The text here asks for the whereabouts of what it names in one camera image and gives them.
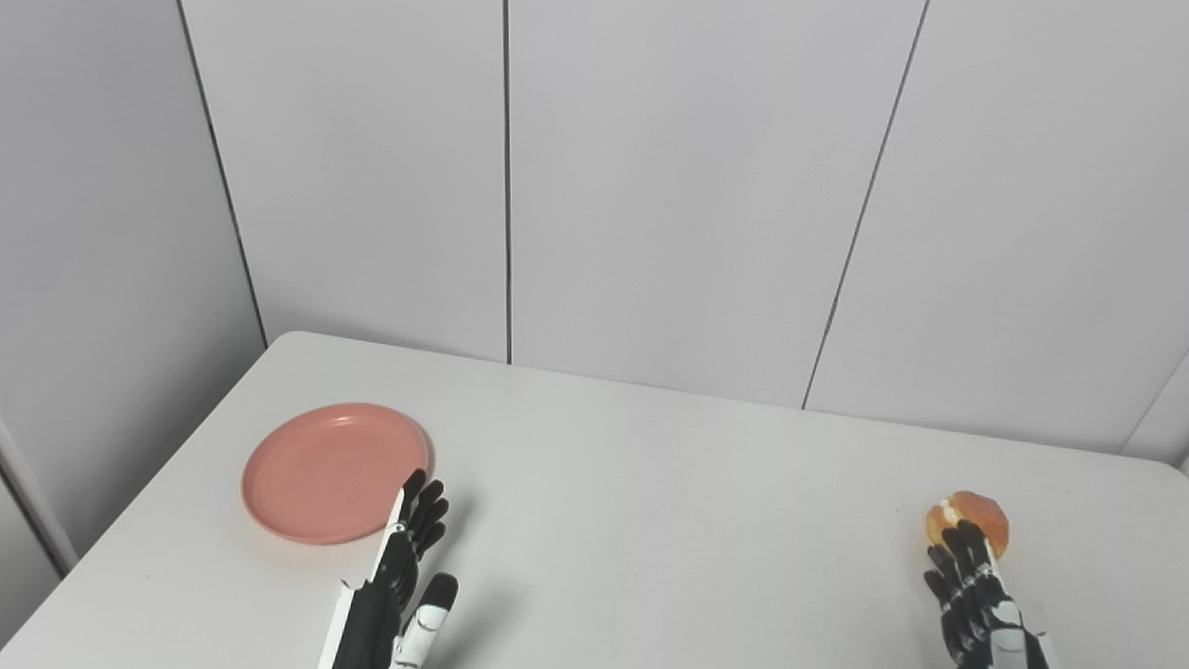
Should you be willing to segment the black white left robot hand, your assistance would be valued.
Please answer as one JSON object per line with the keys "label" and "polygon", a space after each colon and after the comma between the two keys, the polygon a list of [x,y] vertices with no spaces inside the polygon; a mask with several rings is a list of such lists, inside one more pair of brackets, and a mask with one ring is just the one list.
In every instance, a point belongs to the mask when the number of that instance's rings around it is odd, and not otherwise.
{"label": "black white left robot hand", "polygon": [[421,668],[457,601],[459,582],[433,574],[420,598],[421,560],[443,537],[443,482],[419,467],[400,487],[369,574],[341,583],[320,668]]}

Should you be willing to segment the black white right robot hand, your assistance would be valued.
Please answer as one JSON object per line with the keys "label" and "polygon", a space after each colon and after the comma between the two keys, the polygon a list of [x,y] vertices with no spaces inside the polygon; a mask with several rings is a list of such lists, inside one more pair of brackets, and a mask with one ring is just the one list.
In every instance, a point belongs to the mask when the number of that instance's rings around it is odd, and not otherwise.
{"label": "black white right robot hand", "polygon": [[1052,640],[1028,631],[1006,591],[992,545],[975,522],[960,519],[927,547],[924,581],[939,608],[946,655],[956,668],[1059,668]]}

